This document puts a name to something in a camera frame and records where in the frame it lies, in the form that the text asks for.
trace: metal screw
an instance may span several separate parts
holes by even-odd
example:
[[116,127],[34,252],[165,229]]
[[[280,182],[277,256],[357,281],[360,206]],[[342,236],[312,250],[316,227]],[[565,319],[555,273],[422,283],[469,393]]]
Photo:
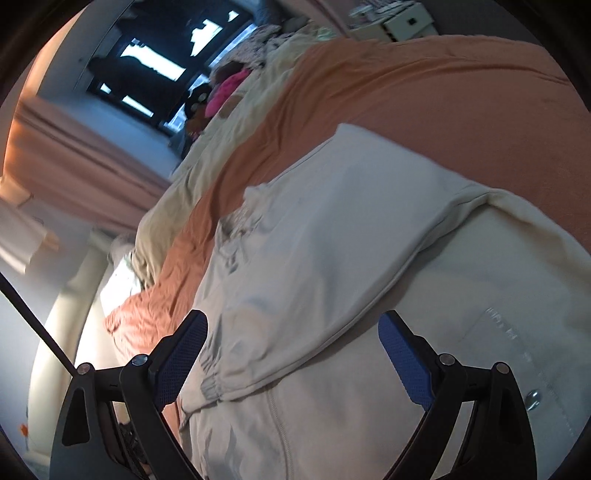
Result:
[[442,353],[441,355],[439,355],[439,361],[443,364],[443,365],[453,365],[454,363],[456,363],[456,359],[453,357],[453,355],[450,355],[449,353]]
[[496,369],[497,369],[497,371],[499,371],[500,373],[505,374],[505,375],[510,372],[509,366],[504,363],[498,363],[496,365]]
[[76,368],[76,371],[80,374],[80,375],[85,375],[88,372],[90,372],[90,364],[80,364],[78,365],[78,368]]
[[136,367],[141,367],[147,361],[148,361],[148,355],[146,355],[145,353],[141,353],[139,355],[136,355],[135,357],[133,357],[131,359],[132,365],[135,365]]

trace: pink stuffed toy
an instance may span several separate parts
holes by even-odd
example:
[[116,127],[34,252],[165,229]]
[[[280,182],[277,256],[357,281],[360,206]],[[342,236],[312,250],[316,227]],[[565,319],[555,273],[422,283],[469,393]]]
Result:
[[207,108],[205,109],[205,118],[213,117],[222,105],[226,103],[226,100],[230,98],[230,95],[236,91],[240,84],[244,82],[250,74],[250,70],[244,69],[224,80],[222,84],[215,89],[213,95],[210,96]]

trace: bed headboard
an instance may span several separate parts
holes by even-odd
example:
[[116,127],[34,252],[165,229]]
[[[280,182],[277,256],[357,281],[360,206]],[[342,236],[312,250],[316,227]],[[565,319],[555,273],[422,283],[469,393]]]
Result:
[[[97,368],[114,367],[111,337],[102,327],[99,288],[113,271],[108,260],[111,239],[90,234],[88,250],[76,275],[64,286],[51,309],[45,328],[77,366],[90,361]],[[49,465],[53,437],[70,375],[40,342],[33,363],[28,399],[27,462]]]

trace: white hoodie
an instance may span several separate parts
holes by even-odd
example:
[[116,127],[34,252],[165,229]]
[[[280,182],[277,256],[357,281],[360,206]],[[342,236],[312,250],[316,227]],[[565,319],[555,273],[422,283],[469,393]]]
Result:
[[381,480],[423,414],[378,340],[396,308],[437,352],[542,393],[547,478],[591,414],[590,292],[589,254],[534,206],[341,125],[218,226],[183,447],[210,480]]

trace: orange blanket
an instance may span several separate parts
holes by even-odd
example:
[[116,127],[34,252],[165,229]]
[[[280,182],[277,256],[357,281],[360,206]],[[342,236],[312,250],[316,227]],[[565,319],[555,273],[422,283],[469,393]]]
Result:
[[107,317],[123,356],[150,352],[183,320],[217,222],[241,205],[245,188],[279,175],[339,123],[510,190],[591,249],[591,115],[542,48],[486,37],[333,40],[302,57],[265,121],[228,159],[174,241],[156,285]]

